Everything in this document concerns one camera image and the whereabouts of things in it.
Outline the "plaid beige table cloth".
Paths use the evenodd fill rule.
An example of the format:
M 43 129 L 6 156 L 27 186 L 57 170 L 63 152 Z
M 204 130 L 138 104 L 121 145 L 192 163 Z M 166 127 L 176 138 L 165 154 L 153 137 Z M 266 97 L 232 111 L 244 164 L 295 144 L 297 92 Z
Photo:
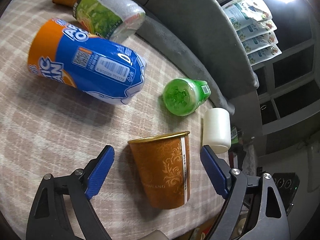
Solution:
M 114 163 L 92 205 L 113 239 L 138 239 L 154 230 L 175 238 L 219 213 L 216 194 L 200 161 L 205 102 L 193 114 L 172 115 L 161 98 L 180 70 L 139 36 L 125 46 L 147 62 L 143 89 L 128 105 L 110 105 L 73 87 L 27 70 L 30 45 L 51 18 L 73 22 L 52 0 L 12 0 L 1 17 L 1 212 L 20 238 L 43 176 L 67 176 L 106 146 Z M 172 210 L 151 207 L 128 141 L 189 131 L 190 199 Z

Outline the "green plastic cup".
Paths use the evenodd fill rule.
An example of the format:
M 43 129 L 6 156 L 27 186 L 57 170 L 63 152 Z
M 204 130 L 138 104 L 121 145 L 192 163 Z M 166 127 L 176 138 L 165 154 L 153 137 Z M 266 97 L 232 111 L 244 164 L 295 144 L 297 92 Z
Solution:
M 206 81 L 173 79 L 164 87 L 162 99 L 169 112 L 186 116 L 197 110 L 211 95 Z

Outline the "green label clear cup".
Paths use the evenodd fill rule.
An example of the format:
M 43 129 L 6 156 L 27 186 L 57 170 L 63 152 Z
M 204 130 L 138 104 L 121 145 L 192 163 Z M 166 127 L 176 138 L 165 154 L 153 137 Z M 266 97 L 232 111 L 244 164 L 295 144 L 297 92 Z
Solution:
M 77 0 L 73 17 L 90 33 L 123 43 L 141 27 L 145 11 L 132 0 Z

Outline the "white plastic cup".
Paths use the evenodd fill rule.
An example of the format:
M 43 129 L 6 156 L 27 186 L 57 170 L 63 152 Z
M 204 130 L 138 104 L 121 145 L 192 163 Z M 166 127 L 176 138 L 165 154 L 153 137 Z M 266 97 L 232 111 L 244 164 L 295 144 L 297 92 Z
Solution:
M 215 154 L 226 153 L 231 147 L 231 123 L 228 111 L 212 108 L 203 118 L 202 145 L 209 145 Z

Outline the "white refill pouch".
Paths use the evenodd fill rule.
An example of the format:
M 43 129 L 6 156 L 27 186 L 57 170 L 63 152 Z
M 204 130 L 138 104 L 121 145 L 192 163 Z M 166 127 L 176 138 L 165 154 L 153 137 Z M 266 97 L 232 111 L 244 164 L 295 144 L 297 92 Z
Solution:
M 264 22 L 254 22 L 247 27 L 236 31 L 241 42 L 249 40 L 259 35 L 264 35 L 277 30 L 277 26 L 272 20 Z
M 272 45 L 272 46 L 257 50 L 253 53 L 250 53 L 247 56 L 250 64 L 253 66 L 253 65 L 262 63 L 264 61 L 268 61 L 280 55 L 281 53 L 282 52 L 277 45 Z
M 272 19 L 272 14 L 263 0 L 232 0 L 222 6 L 235 30 L 243 29 L 254 22 Z
M 267 48 L 269 46 L 274 46 L 277 43 L 278 43 L 278 39 L 275 33 L 272 31 L 266 34 L 262 34 L 262 35 L 258 35 L 256 37 L 250 38 L 242 42 L 242 45 L 246 51 L 246 54 L 248 55 L 258 50 Z

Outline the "blue orange label cup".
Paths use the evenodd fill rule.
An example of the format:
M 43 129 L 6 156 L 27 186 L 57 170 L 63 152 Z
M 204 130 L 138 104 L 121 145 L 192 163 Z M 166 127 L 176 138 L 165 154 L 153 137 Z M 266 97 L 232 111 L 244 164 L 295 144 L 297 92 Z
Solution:
M 127 105 L 145 82 L 146 61 L 135 51 L 59 18 L 34 37 L 28 70 L 113 105 Z

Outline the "orange gold paper cup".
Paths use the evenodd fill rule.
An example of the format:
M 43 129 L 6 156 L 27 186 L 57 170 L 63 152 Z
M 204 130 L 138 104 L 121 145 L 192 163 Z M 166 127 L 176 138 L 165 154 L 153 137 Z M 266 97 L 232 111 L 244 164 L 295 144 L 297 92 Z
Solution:
M 152 207 L 178 208 L 190 198 L 189 131 L 129 140 L 140 180 Z

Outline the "grey fleece blanket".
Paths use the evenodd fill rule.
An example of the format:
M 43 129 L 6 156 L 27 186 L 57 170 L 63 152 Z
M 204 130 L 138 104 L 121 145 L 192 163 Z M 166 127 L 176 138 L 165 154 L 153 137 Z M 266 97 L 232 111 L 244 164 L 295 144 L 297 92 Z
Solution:
M 146 10 L 137 34 L 191 79 L 204 80 L 216 107 L 255 91 L 244 48 L 217 0 L 133 0 Z

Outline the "green tissue box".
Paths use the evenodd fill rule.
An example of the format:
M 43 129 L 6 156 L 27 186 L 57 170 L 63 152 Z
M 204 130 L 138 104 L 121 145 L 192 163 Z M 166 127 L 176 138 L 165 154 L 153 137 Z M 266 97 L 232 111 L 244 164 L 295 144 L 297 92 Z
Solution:
M 239 139 L 238 139 L 238 130 L 237 128 L 234 126 L 232 129 L 231 129 L 231 144 L 237 144 L 239 142 Z

